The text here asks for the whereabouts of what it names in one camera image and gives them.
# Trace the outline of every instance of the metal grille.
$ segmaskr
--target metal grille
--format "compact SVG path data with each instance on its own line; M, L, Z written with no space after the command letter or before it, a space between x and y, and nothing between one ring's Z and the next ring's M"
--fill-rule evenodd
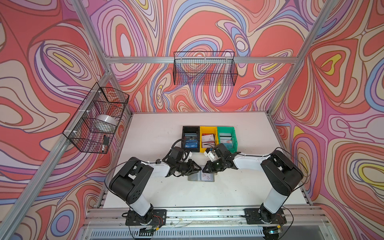
M79 122L64 135L81 152L107 153L128 100L129 95L120 90L99 87ZM101 114L111 116L117 124L97 119Z
M137 239L148 238L139 236L139 228L131 228ZM200 238L200 237L263 237L263 227L182 227L160 228L152 238ZM126 228L93 229L91 239L131 239Z
M232 51L174 52L175 85L234 86L237 68Z

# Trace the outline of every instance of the white table surface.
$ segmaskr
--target white table surface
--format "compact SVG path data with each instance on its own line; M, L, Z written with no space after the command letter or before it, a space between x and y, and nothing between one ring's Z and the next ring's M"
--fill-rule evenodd
M279 147L272 127L262 112L134 114L118 163L131 157L151 162L162 159L171 145L181 138L183 126L233 126L238 141L237 150L247 154L269 154ZM193 153L192 159L199 165L205 165L208 158L202 153ZM226 169L215 175L215 182L193 182L187 178L152 178L143 195L154 207L261 205L272 188L266 175L255 170ZM305 203L299 189L285 202ZM107 194L104 208L125 207L127 204L119 197Z

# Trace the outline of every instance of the black bin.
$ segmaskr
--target black bin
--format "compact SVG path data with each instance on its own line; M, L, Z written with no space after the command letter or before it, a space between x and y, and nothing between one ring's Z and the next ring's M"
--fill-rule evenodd
M197 136L197 148L184 148L184 142L181 142L183 149L188 149L191 152L200 152L200 126L183 126L182 139L185 139L186 133L196 133Z

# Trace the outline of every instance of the wire mesh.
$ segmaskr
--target wire mesh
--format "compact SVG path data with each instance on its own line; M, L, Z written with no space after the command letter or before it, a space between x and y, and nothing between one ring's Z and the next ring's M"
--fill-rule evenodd
M81 152L107 153L128 100L129 95L120 90L99 87L79 122L64 135ZM103 114L112 117L116 125L98 119Z
M237 68L234 52L174 52L175 85L234 86Z
M91 132L84 119L80 119L68 139L80 152L107 153L113 136L114 132Z

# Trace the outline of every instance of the colorful patterned wall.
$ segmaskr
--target colorful patterned wall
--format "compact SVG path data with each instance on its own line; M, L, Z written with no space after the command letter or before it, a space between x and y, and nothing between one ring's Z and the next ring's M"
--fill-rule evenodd
M273 118L340 239L384 239L384 2L341 0Z
M103 73L69 1L0 1L0 221ZM105 155L71 145L13 239L73 239L122 131Z
M121 71L114 72L131 96L133 112L265 111L290 66L246 64L235 86L175 86L173 64L141 64L132 73L126 65L115 64Z
M296 56L323 2L95 0L86 4L109 56L233 50ZM290 65L239 64L235 87L174 86L173 64L115 64L132 111L265 111Z

